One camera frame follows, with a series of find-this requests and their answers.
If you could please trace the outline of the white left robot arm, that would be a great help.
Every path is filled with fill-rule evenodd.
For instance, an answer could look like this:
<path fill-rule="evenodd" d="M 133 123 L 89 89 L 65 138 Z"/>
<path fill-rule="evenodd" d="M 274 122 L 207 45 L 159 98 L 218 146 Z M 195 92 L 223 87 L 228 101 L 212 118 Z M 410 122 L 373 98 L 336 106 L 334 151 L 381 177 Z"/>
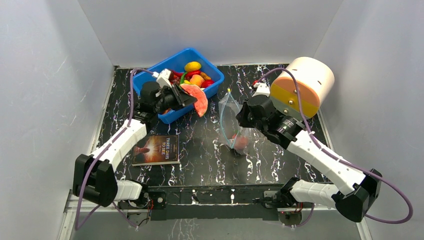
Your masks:
<path fill-rule="evenodd" d="M 81 154 L 75 160 L 72 193 L 101 207 L 117 201 L 130 202 L 137 208 L 149 203 L 149 194 L 143 184 L 135 180 L 118 180 L 117 167 L 127 153 L 156 125 L 158 115 L 164 111 L 180 110 L 194 104 L 197 99 L 181 87 L 161 86 L 156 81 L 143 84 L 140 99 L 130 98 L 129 117 L 121 128 L 101 147 L 90 154 Z"/>

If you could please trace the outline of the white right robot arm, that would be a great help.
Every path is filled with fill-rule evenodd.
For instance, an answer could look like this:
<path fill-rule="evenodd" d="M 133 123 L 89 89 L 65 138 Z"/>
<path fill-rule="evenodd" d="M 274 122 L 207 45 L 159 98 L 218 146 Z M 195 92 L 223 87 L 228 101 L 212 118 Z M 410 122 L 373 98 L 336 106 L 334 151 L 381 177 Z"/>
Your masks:
<path fill-rule="evenodd" d="M 274 201 L 282 201 L 288 207 L 301 202 L 319 204 L 337 209 L 352 222 L 361 222 L 379 196 L 381 173 L 372 168 L 372 175 L 368 175 L 343 164 L 342 158 L 327 146 L 315 145 L 301 121 L 276 110 L 265 83 L 255 82 L 252 87 L 255 93 L 243 102 L 236 116 L 239 125 L 257 129 L 270 142 L 301 157 L 331 181 L 314 183 L 293 177 Z"/>

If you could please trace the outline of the toy watermelon slice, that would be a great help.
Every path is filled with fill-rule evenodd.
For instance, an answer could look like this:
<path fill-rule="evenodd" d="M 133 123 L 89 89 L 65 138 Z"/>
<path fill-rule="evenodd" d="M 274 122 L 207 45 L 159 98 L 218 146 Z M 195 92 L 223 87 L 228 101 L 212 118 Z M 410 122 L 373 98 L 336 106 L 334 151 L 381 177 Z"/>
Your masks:
<path fill-rule="evenodd" d="M 208 98 L 205 92 L 194 84 L 183 83 L 180 87 L 191 97 L 196 98 L 194 103 L 194 109 L 196 110 L 199 117 L 203 117 L 208 109 Z"/>

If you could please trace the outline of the clear zip top bag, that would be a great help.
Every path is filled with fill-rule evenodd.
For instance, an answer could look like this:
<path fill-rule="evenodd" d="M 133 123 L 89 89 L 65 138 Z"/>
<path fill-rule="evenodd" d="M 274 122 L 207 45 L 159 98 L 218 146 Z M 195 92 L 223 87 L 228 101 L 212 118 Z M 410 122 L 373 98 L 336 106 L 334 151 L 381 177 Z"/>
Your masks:
<path fill-rule="evenodd" d="M 223 98 L 218 103 L 219 113 L 219 141 L 228 148 L 240 155 L 247 155 L 250 151 L 250 143 L 255 136 L 253 128 L 242 127 L 237 120 L 237 115 L 241 112 L 242 105 L 232 96 L 231 89 L 228 88 Z M 233 149 L 232 136 L 243 135 L 248 138 L 249 143 L 243 150 Z"/>

